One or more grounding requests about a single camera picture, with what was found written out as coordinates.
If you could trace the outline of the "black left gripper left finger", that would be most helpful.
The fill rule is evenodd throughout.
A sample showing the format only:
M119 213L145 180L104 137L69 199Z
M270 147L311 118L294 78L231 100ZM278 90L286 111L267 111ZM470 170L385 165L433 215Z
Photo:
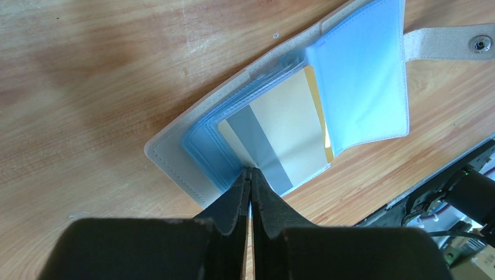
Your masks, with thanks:
M40 279L243 279L250 177L192 218L76 220Z

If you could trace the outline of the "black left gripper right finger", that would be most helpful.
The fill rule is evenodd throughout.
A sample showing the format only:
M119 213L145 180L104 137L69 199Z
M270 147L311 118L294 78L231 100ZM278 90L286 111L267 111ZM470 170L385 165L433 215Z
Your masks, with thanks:
M406 227L324 227L251 172L256 279L451 279L433 240Z

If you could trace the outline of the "grey translucent card holder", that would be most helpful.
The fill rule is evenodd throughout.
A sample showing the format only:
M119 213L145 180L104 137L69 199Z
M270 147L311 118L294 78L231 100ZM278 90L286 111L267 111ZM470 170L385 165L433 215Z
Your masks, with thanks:
M202 207L259 168L283 196L356 145L409 133L406 63L494 59L494 24L404 31L404 1L348 1L212 90L147 157Z

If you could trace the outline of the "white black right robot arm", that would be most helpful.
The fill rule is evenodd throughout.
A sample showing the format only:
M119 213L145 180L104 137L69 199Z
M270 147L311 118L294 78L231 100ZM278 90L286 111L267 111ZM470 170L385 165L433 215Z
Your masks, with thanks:
M494 247L494 180L472 170L459 170L449 180L448 204L482 225L482 236Z

